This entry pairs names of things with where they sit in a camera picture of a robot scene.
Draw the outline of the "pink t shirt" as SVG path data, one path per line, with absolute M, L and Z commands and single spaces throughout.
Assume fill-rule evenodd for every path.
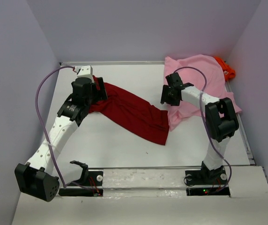
M 197 89 L 205 89 L 205 93 L 217 98 L 230 98 L 236 113 L 242 109 L 236 104 L 234 94 L 225 87 L 225 78 L 221 66 L 212 56 L 195 55 L 185 59 L 175 60 L 166 57 L 164 60 L 164 77 L 177 72 L 183 83 L 191 83 Z M 198 106 L 182 101 L 179 106 L 167 106 L 170 131 L 179 123 L 192 116 L 201 116 Z

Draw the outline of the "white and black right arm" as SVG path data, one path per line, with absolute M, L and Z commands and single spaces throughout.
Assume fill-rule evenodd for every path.
M 224 154 L 230 138 L 239 128 L 232 100 L 211 96 L 189 82 L 183 83 L 177 72 L 166 76 L 166 80 L 161 103 L 179 106 L 184 101 L 198 107 L 209 140 L 201 168 L 186 171 L 185 184 L 188 187 L 219 185 L 221 189 L 225 188 L 232 174 L 226 174 L 223 164 L 229 165 L 229 162 Z

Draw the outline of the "dark red t shirt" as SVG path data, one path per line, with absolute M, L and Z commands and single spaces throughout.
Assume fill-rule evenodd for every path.
M 133 134 L 155 144 L 166 145 L 168 112 L 113 84 L 104 83 L 107 100 L 92 105 L 89 113 L 101 113 Z

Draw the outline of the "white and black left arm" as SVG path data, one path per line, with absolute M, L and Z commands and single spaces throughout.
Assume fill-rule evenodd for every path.
M 72 83 L 72 93 L 59 109 L 50 132 L 35 154 L 15 168 L 15 177 L 22 193 L 50 202 L 60 187 L 66 184 L 63 175 L 53 175 L 58 170 L 56 159 L 71 135 L 89 114 L 90 108 L 107 100 L 104 81 L 99 78 L 78 77 Z

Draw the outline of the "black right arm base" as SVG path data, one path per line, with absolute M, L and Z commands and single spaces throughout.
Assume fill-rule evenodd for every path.
M 187 196 L 230 196 L 230 189 L 226 185 L 228 179 L 225 169 L 212 177 L 202 177 L 201 170 L 185 171 L 183 182 L 186 185 Z

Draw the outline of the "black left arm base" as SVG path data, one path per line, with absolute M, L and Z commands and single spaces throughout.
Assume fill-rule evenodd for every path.
M 66 188 L 60 188 L 58 195 L 66 197 L 102 197 L 104 172 L 89 170 L 87 178 L 84 174 L 80 179 L 70 182 Z

